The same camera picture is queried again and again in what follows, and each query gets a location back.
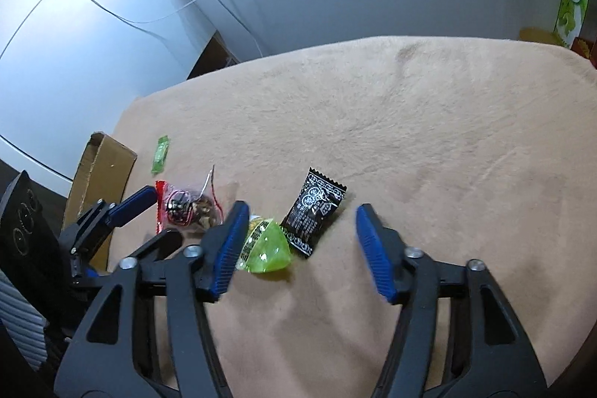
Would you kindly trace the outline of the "red clear snack bag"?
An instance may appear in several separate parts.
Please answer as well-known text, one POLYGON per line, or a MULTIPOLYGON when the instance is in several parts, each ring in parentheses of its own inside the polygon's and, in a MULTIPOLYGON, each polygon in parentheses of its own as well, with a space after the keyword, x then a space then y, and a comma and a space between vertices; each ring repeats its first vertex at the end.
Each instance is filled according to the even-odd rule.
POLYGON ((224 221, 222 205, 216 198, 212 166, 196 188, 178 187, 168 181, 155 182, 157 192, 156 233, 174 228, 181 234, 202 237, 224 221))

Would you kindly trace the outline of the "green candy packet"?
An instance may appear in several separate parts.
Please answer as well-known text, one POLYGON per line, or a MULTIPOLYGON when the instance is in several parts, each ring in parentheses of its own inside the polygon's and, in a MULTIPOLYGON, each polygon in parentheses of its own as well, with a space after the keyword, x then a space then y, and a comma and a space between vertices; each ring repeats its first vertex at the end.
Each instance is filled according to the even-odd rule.
POLYGON ((157 141, 152 160, 151 174, 157 175, 164 171, 165 162, 170 147, 170 138, 168 135, 163 135, 157 141))

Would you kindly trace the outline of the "black candy packet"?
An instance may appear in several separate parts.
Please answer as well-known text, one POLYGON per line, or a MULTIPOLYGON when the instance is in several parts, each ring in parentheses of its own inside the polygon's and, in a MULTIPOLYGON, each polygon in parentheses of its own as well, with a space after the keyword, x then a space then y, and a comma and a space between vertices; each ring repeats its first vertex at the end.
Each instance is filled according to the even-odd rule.
POLYGON ((324 228, 341 205, 347 187, 313 167, 307 172, 297 199, 280 223, 288 244, 310 258, 324 228))

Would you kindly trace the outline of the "brown cardboard box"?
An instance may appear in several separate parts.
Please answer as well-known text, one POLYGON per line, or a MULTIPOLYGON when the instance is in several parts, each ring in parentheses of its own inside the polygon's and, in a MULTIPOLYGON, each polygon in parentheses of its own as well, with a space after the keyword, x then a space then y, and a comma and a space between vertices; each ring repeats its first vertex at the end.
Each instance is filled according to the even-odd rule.
POLYGON ((103 132, 94 132, 87 142, 71 186, 63 230, 99 200, 107 205, 121 202, 137 154, 103 132))

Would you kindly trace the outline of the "beige table blanket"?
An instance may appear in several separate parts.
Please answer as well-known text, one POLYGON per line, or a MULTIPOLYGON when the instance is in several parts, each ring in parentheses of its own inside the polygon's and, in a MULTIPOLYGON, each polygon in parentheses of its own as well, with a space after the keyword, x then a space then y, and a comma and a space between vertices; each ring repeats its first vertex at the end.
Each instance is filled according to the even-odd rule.
POLYGON ((596 70, 558 46, 374 37, 265 57, 132 102, 114 137, 137 154, 126 188, 213 173, 225 207, 283 218, 307 171, 347 188, 311 258, 234 275, 209 307, 237 397, 371 395, 398 308, 355 235, 372 205, 432 258, 479 258, 514 307, 546 380, 596 321, 596 70))

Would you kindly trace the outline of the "green juice carton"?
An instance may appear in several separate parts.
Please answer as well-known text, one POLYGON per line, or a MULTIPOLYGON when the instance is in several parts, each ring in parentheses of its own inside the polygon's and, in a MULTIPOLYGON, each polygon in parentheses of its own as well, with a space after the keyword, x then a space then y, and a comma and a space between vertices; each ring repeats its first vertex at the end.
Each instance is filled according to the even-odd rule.
POLYGON ((553 35, 557 43, 570 48, 580 35, 590 0, 560 0, 553 35))

